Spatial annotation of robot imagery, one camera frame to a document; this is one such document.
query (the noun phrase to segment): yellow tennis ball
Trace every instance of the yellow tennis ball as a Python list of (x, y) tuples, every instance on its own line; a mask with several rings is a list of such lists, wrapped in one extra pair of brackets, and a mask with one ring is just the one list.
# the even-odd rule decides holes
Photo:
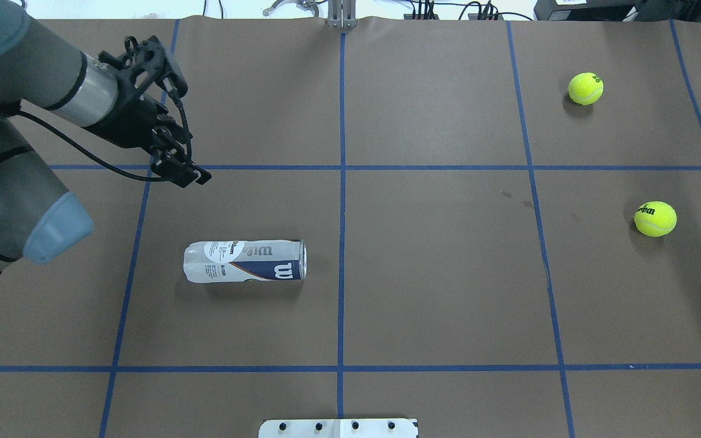
[(678, 215), (669, 204), (661, 201), (651, 201), (640, 206), (635, 211), (635, 225), (641, 233), (660, 237), (671, 232), (678, 222)]
[(591, 105), (602, 96), (604, 83), (602, 78), (593, 73), (581, 73), (570, 81), (567, 91), (570, 99), (581, 105)]

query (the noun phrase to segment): wire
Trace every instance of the wire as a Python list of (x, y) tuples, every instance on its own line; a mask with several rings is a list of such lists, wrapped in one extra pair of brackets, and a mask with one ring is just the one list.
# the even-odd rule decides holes
[(459, 14), (459, 19), (461, 19), (464, 16), (464, 12), (467, 11), (467, 8), (469, 8), (473, 4), (478, 5), (478, 16), (481, 14), (481, 8), (483, 7), (483, 5), (481, 5), (480, 2), (469, 2), (467, 3), (467, 5), (464, 5), (464, 9), (461, 10), (461, 13)]
[[(183, 128), (186, 130), (186, 132), (189, 132), (189, 121), (187, 121), (186, 117), (186, 109), (183, 108), (183, 102), (181, 102), (179, 97), (174, 97), (170, 96), (172, 98), (172, 102), (175, 102), (175, 106), (178, 107), (178, 112), (180, 112), (180, 121), (183, 123)], [(108, 169), (112, 172), (117, 173), (120, 176), (124, 176), (126, 178), (134, 179), (137, 181), (142, 181), (145, 183), (163, 183), (167, 181), (173, 181), (176, 180), (180, 175), (175, 174), (173, 177), (169, 178), (152, 178), (152, 177), (147, 177), (147, 176), (142, 176), (142, 175), (136, 175), (133, 173), (126, 172), (123, 169), (119, 169), (118, 167), (113, 166), (112, 164), (109, 164), (108, 162), (102, 160), (101, 158), (98, 158), (94, 153), (91, 151), (87, 150), (86, 148), (80, 146), (76, 141), (73, 141), (73, 139), (70, 139), (69, 136), (66, 134), (62, 133), (61, 131), (58, 130), (58, 128), (53, 127), (48, 122), (45, 122), (44, 120), (40, 119), (37, 116), (34, 116), (34, 114), (27, 113), (25, 111), (18, 111), (18, 116), (25, 117), (25, 119), (29, 119), (32, 122), (37, 123), (37, 125), (41, 125), (41, 127), (46, 128), (48, 131), (51, 133), (55, 134), (58, 136), (58, 138), (62, 139), (63, 141), (66, 141), (68, 144), (70, 144), (72, 147), (74, 147), (76, 150), (78, 150), (80, 153), (83, 153), (86, 157), (89, 157), (91, 160), (95, 161), (97, 164), (100, 164), (102, 167), (105, 169)], [(189, 136), (187, 137), (186, 141), (186, 158), (184, 159), (184, 162), (190, 163), (191, 158), (192, 158), (192, 147), (191, 147), (191, 134), (189, 133)]]
[(40, 119), (37, 116), (34, 116), (34, 114), (29, 114), (25, 111), (18, 111), (17, 116), (25, 117), (26, 119), (31, 120), (32, 122), (37, 123), (37, 125), (41, 125), (41, 127), (46, 128), (48, 131), (51, 133), (54, 133), (58, 138), (62, 139), (63, 141), (66, 141), (68, 144), (72, 145), (76, 150), (80, 150), (83, 155), (86, 157), (89, 157), (91, 160), (94, 160), (97, 162), (97, 164), (100, 164), (103, 166), (105, 169), (111, 170), (112, 172), (117, 173), (118, 175), (122, 175), (126, 178), (131, 178), (135, 179), (137, 181), (142, 181), (145, 183), (160, 183), (162, 181), (171, 181), (172, 179), (177, 178), (177, 175), (175, 175), (175, 178), (150, 178), (147, 176), (142, 176), (142, 175), (135, 175), (133, 173), (126, 172), (125, 170), (119, 169), (118, 167), (113, 166), (112, 164), (109, 164), (108, 162), (102, 160), (101, 158), (98, 158), (96, 155), (91, 153), (89, 150), (86, 148), (80, 146), (77, 142), (73, 141), (73, 139), (70, 139), (67, 137), (66, 134), (62, 133), (61, 131), (58, 130), (58, 128), (54, 128), (50, 123), (45, 122), (44, 120)]
[(410, 6), (412, 6), (412, 8), (413, 8), (413, 17), (415, 17), (415, 3), (413, 2), (413, 0), (396, 0), (396, 1), (397, 2), (409, 2)]
[(496, 14), (491, 14), (489, 17), (492, 17), (492, 16), (498, 17), (501, 15), (522, 16), (525, 19), (528, 19), (529, 21), (535, 21), (531, 17), (525, 16), (524, 14), (519, 14), (518, 12), (497, 12)]

